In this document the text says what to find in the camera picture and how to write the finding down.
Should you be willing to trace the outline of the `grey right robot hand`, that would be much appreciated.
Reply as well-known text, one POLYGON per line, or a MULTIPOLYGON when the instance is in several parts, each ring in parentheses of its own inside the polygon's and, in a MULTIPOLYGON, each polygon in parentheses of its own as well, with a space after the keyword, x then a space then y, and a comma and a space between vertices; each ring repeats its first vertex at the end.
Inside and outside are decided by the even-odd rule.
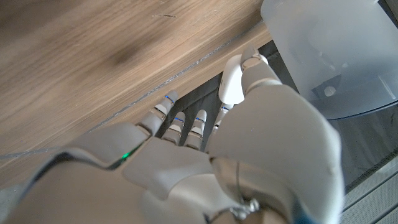
POLYGON ((248 47, 224 75, 210 137, 199 111, 185 141, 171 91, 138 123, 86 133, 26 182, 6 223, 338 223, 341 139, 248 47))

